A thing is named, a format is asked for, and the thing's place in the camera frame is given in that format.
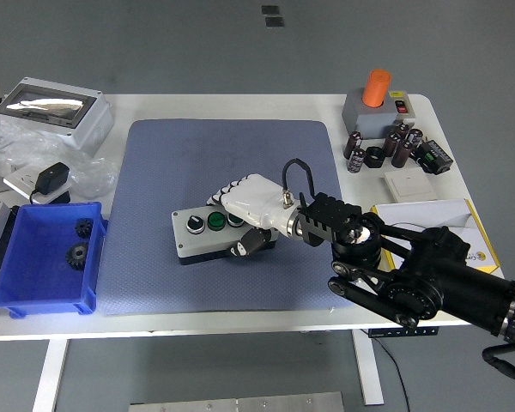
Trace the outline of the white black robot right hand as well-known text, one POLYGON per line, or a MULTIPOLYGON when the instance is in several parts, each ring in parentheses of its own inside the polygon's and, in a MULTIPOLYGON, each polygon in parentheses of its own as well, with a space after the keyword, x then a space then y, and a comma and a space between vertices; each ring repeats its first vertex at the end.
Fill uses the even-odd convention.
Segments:
POLYGON ((221 188, 207 204, 221 205, 251 226, 245 235, 228 248, 228 253, 244 257, 262 249, 270 235, 278 233, 301 240, 298 214, 300 201, 292 193, 260 174, 250 174, 221 188))

